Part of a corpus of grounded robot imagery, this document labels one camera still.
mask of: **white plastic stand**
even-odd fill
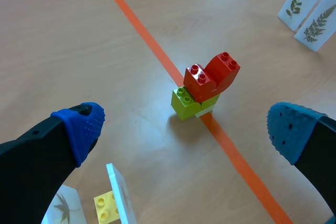
[[[278,17],[289,29],[295,31],[318,0],[286,0]]]
[[[313,51],[336,31],[336,0],[321,0],[294,38]]]
[[[113,164],[106,165],[109,174],[115,203],[117,204],[120,220],[122,224],[137,224],[131,198],[127,191],[125,179]]]
[[[62,185],[52,199],[41,224],[87,224],[75,189]]]

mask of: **fern leaf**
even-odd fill
[[[305,35],[309,35],[309,30],[308,28],[305,29],[305,31],[303,32]]]
[[[309,26],[309,33],[310,34],[313,34],[314,33],[314,27],[313,27],[313,24],[311,24],[310,26]]]
[[[317,18],[316,21],[315,19],[313,19],[309,28],[307,27],[304,31],[304,34],[306,35],[304,39],[306,39],[308,42],[317,41],[317,39],[315,39],[314,37],[323,34],[323,31],[325,30],[324,28],[319,28],[319,27],[325,26],[327,22],[327,18],[332,14],[332,12],[335,9],[336,9],[336,4],[332,5],[329,9],[325,10],[323,14],[320,14],[320,16]]]
[[[315,19],[313,19],[312,25],[313,25],[313,27],[317,27],[318,26],[317,23],[316,23],[316,21],[315,21]]]
[[[332,14],[332,12],[335,10],[335,8],[336,8],[336,5],[333,5],[333,6],[331,6],[329,9],[327,9],[327,10],[323,13],[323,19],[328,18],[328,17]]]

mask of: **orange tape line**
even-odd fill
[[[136,17],[132,9],[128,6],[125,0],[114,0],[124,12],[125,16],[137,30],[142,39],[147,43],[149,48],[156,55],[158,60],[161,62],[162,66],[172,77],[174,82],[180,87],[183,86],[183,75],[176,68],[174,63],[168,57],[168,55],[163,51],[160,45],[155,41],[152,35],[147,31],[141,21]],[[201,116],[201,119],[205,126],[209,129],[211,134],[214,136],[216,141],[222,147],[226,155],[231,160],[232,164],[235,166],[236,170],[243,177],[247,185],[257,196],[261,204],[267,210],[269,215],[276,223],[293,223],[291,219],[287,216],[285,211],[276,202],[273,196],[270,194],[269,190],[265,184],[261,181],[258,175],[252,170],[248,165],[246,160],[240,154],[232,140],[227,136],[224,130],[221,128],[216,119],[211,113],[207,113]]]

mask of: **table surface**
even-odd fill
[[[222,51],[238,61],[214,117],[294,222],[326,221],[322,197],[272,146],[266,115],[289,101],[336,117],[335,36],[318,53],[296,41],[277,18],[285,0],[126,1],[180,72]],[[111,189],[111,162],[139,223],[273,222],[201,120],[176,117],[175,83],[114,0],[0,0],[0,8],[2,142],[81,102],[106,111],[98,144],[65,181],[88,223],[98,223],[93,198]]]

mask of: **blue rubber gripper pad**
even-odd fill
[[[269,138],[275,149],[294,165],[314,127],[325,114],[292,103],[274,104],[267,115]]]
[[[64,122],[77,167],[87,158],[90,147],[100,136],[105,121],[104,109],[100,105],[94,102],[82,104],[92,106],[89,115],[81,115],[70,109],[63,109],[51,114]]]

